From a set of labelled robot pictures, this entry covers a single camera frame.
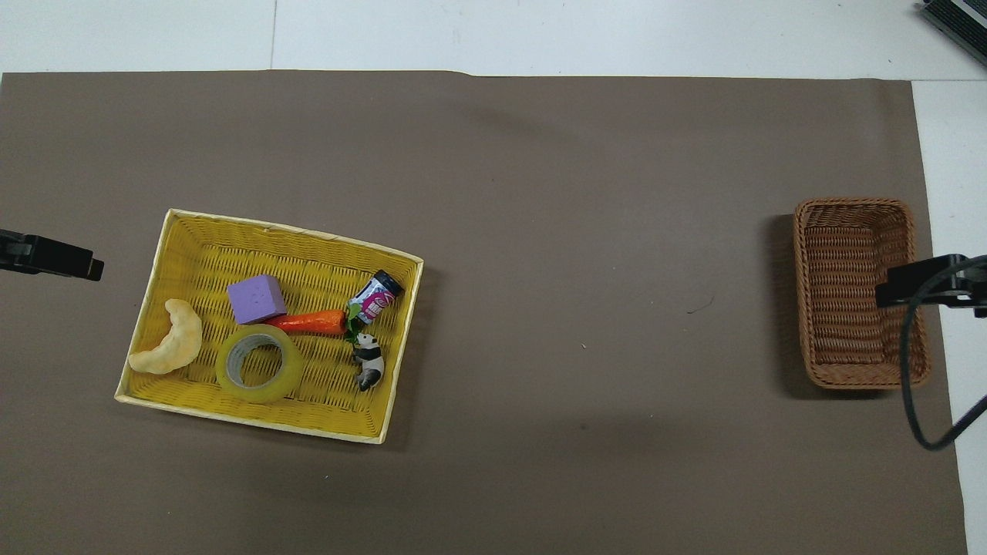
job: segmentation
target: white surface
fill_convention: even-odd
[[[987,80],[912,0],[0,0],[0,71],[269,67]],[[935,250],[987,254],[987,82],[916,83],[915,104]],[[958,416],[987,393],[987,322],[943,317]],[[957,457],[987,555],[987,422]]]
[[[278,0],[275,68],[984,79],[910,1]]]
[[[914,84],[933,248],[987,254],[987,82]],[[940,311],[954,420],[987,395],[987,320]],[[943,431],[926,430],[939,437]],[[956,441],[969,552],[987,553],[987,417]]]
[[[0,2],[0,69],[267,69],[274,2]]]

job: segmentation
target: panda figurine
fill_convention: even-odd
[[[357,334],[353,346],[353,360],[362,370],[356,376],[356,386],[366,391],[384,377],[384,359],[380,356],[380,345],[370,334]]]

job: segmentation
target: can lid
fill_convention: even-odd
[[[394,296],[398,296],[405,292],[405,289],[398,284],[393,277],[388,276],[387,272],[383,270],[378,270],[376,274],[373,275],[374,279],[380,281],[381,285],[387,287],[387,290],[391,291]]]

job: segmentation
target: yellow tape roll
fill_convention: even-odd
[[[267,382],[248,386],[241,370],[250,351],[274,345],[281,351],[281,367]],[[250,403],[270,403],[283,398],[302,380],[305,361],[288,335],[274,326],[256,324],[237,330],[223,342],[216,357],[216,381],[223,390]]]

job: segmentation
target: purple sponge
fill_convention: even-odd
[[[255,324],[287,314],[281,287],[273,276],[261,274],[226,287],[237,324]]]

